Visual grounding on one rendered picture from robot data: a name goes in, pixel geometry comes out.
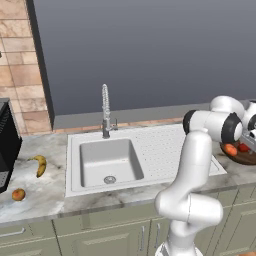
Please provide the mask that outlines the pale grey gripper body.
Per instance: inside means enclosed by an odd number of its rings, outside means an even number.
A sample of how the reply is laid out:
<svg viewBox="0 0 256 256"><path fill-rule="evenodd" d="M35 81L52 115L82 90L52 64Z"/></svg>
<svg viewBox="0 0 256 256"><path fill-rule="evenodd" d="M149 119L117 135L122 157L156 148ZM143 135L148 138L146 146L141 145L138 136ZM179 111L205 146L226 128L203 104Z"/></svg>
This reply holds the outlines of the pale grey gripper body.
<svg viewBox="0 0 256 256"><path fill-rule="evenodd" d="M240 141L249 147L252 151L256 151L256 130L244 130L240 137Z"/></svg>

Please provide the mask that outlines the dark wooden bowl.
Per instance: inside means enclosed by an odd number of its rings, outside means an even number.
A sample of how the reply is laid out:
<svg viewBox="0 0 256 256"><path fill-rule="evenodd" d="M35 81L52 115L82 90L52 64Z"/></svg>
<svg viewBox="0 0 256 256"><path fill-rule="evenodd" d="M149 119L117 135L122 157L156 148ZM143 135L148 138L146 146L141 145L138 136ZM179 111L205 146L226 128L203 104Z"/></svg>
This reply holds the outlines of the dark wooden bowl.
<svg viewBox="0 0 256 256"><path fill-rule="evenodd" d="M240 140L238 140L235 143L231 143L233 146L236 147L237 149L237 155L236 156L231 156L228 155L225 151L224 151L224 145L223 143L220 144L220 148L221 150L224 152L224 154L229 157L232 161L237 162L239 164L242 165L256 165L256 152L252 151L250 149L249 152L240 152L238 150L238 145L242 143Z"/></svg>

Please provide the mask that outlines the white sink with drainboard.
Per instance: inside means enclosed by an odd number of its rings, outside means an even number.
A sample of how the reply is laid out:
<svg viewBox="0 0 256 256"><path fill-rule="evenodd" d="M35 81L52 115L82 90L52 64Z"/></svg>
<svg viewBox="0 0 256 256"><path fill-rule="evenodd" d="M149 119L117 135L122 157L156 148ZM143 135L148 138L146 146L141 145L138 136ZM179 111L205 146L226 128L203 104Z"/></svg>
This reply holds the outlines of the white sink with drainboard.
<svg viewBox="0 0 256 256"><path fill-rule="evenodd" d="M185 139L180 124L70 135L67 197L174 180Z"/></svg>

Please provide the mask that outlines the pale green sink panel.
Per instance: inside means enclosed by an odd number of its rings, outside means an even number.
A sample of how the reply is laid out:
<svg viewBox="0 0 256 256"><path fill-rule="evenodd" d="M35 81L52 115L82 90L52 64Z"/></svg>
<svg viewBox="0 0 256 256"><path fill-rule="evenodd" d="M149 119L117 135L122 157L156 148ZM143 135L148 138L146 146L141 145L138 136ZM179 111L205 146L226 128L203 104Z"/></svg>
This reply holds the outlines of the pale green sink panel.
<svg viewBox="0 0 256 256"><path fill-rule="evenodd" d="M61 236L90 229L111 227L117 224L150 219L156 216L157 213L154 205L145 204L58 218L53 221L53 224L56 233Z"/></svg>

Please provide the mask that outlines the orange vegetable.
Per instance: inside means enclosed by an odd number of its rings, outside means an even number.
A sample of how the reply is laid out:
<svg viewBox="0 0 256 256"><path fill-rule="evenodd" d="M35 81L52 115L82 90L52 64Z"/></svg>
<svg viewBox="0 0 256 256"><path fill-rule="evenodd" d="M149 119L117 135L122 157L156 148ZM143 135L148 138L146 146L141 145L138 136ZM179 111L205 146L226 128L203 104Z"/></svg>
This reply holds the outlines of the orange vegetable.
<svg viewBox="0 0 256 256"><path fill-rule="evenodd" d="M231 156L236 156L237 155L237 149L235 146L232 144L225 144L224 145L224 151Z"/></svg>

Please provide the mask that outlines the pale green drawer front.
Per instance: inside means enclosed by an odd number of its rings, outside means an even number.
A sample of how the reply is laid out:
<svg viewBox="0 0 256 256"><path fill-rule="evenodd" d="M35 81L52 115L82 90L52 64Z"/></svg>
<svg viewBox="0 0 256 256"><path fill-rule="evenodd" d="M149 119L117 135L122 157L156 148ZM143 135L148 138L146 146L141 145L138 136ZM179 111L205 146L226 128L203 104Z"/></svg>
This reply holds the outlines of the pale green drawer front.
<svg viewBox="0 0 256 256"><path fill-rule="evenodd" d="M11 226L11 227L2 227L0 228L0 234L20 231L22 227L26 229L26 231L23 234L4 237L0 239L25 239L25 238L33 239L36 237L49 238L54 235L53 226L49 220L41 221L41 222L33 222L29 224L25 223L25 224Z"/></svg>
<svg viewBox="0 0 256 256"><path fill-rule="evenodd" d="M242 204L250 201L256 201L256 186L239 188L234 203Z"/></svg>

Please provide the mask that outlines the pale green cupboard door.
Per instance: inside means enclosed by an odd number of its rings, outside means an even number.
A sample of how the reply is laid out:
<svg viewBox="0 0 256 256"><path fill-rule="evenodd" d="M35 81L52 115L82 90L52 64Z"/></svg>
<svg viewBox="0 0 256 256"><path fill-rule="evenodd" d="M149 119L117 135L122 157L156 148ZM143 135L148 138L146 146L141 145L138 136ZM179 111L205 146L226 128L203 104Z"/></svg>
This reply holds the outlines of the pale green cupboard door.
<svg viewBox="0 0 256 256"><path fill-rule="evenodd" d="M0 247L0 256L61 256L55 238Z"/></svg>
<svg viewBox="0 0 256 256"><path fill-rule="evenodd" d="M236 204L221 227L214 233L207 256L237 256L256 250L256 201Z"/></svg>
<svg viewBox="0 0 256 256"><path fill-rule="evenodd" d="M142 226L86 232L58 240L63 256L146 256L148 229L145 227L144 250L140 251Z"/></svg>
<svg viewBox="0 0 256 256"><path fill-rule="evenodd" d="M155 252L158 249L154 248L157 232L157 223L160 223L161 229L159 234L158 247L166 241L170 221L166 218L155 218L151 220L149 243L148 243L148 256L155 256Z"/></svg>

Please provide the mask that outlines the dark grey window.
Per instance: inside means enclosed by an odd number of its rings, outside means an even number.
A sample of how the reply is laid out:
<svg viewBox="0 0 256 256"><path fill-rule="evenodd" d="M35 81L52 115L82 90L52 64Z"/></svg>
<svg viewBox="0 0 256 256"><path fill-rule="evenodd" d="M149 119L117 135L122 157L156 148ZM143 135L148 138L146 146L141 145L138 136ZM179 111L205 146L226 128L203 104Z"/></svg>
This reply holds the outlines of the dark grey window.
<svg viewBox="0 0 256 256"><path fill-rule="evenodd" d="M256 0L25 0L52 128L256 99Z"/></svg>

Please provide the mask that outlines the silver spring tap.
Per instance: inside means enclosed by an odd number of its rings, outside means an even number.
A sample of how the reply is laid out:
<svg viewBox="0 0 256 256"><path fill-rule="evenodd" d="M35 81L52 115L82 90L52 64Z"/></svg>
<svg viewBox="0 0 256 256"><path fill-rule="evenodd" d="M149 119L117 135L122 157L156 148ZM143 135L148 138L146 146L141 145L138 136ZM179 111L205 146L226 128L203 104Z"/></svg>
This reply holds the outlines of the silver spring tap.
<svg viewBox="0 0 256 256"><path fill-rule="evenodd" d="M103 138L108 139L110 137L111 130L117 130L117 125L111 125L110 122L110 101L108 86L106 84L102 85L102 110L103 110L103 121L102 121L102 131Z"/></svg>

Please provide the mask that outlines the yellow banana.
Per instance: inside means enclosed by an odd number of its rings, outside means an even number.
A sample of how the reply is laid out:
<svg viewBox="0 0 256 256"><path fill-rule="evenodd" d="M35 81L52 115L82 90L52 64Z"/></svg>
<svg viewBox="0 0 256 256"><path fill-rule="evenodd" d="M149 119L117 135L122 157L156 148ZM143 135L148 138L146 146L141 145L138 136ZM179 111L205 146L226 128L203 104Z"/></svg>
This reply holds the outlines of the yellow banana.
<svg viewBox="0 0 256 256"><path fill-rule="evenodd" d="M41 177L46 170L46 166L47 166L46 158L42 155L36 155L34 157L29 158L29 160L38 161L38 169L37 169L36 177L37 178Z"/></svg>

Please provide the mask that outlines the orange red peach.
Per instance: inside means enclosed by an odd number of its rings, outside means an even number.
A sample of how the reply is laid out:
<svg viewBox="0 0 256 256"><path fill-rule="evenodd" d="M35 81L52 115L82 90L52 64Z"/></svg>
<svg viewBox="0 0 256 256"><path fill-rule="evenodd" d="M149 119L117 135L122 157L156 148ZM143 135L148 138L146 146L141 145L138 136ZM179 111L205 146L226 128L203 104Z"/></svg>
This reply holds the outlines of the orange red peach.
<svg viewBox="0 0 256 256"><path fill-rule="evenodd" d="M22 188L15 189L12 192L12 199L14 201L22 201L26 196L26 192Z"/></svg>

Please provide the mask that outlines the black countertop appliance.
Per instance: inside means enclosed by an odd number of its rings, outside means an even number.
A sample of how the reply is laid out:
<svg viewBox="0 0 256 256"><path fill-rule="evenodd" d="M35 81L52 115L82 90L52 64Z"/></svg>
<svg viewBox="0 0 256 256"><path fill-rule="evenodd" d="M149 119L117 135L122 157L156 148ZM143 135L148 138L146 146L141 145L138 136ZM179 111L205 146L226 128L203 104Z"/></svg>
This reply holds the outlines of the black countertop appliance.
<svg viewBox="0 0 256 256"><path fill-rule="evenodd" d="M21 144L9 103L0 102L0 194L8 188Z"/></svg>

